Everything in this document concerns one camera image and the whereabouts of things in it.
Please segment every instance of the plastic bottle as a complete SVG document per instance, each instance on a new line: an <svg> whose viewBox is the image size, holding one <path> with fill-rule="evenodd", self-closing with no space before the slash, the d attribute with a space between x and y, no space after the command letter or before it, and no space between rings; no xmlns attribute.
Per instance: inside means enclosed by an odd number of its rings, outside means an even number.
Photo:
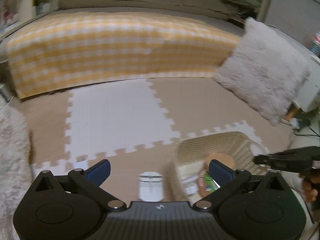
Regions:
<svg viewBox="0 0 320 240"><path fill-rule="evenodd" d="M319 56L320 53L320 32L318 32L313 40L310 51Z"/></svg>

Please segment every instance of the human hand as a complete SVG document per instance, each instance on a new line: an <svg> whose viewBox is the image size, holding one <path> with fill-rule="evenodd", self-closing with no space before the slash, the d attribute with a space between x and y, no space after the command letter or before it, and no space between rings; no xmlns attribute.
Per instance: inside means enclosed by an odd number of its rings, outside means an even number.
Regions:
<svg viewBox="0 0 320 240"><path fill-rule="evenodd" d="M314 202L318 196L318 191L313 188L314 184L320 183L320 172L317 170L311 174L311 177L302 181L302 189L305 195L306 202Z"/></svg>

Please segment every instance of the beige woven plastic basket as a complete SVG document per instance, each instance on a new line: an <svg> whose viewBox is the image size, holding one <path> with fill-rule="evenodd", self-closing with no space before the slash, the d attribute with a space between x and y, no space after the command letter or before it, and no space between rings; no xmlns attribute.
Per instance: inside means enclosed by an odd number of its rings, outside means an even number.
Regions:
<svg viewBox="0 0 320 240"><path fill-rule="evenodd" d="M186 195L181 183L183 179L198 175L209 154L220 152L231 156L235 169L248 170L254 175L264 175L267 168L255 165L252 161L252 148L260 154L265 150L241 132L225 132L184 140L174 153L171 167L171 188L175 201L190 201L191 204L200 200L199 193Z"/></svg>

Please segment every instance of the yellow and white cloth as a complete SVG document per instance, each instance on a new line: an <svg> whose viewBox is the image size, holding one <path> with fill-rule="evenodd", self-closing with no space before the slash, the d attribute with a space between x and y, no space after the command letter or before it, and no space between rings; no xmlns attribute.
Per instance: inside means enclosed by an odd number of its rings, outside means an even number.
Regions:
<svg viewBox="0 0 320 240"><path fill-rule="evenodd" d="M7 44L19 98L99 82L212 77L240 41L198 20L152 13L48 16Z"/></svg>

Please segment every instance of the fluffy pillow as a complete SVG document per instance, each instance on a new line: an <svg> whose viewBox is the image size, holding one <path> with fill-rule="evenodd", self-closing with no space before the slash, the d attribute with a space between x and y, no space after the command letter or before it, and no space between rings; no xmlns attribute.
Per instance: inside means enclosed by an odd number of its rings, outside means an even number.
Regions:
<svg viewBox="0 0 320 240"><path fill-rule="evenodd" d="M215 79L276 125L309 75L303 55L272 29L249 18L242 41Z"/></svg>

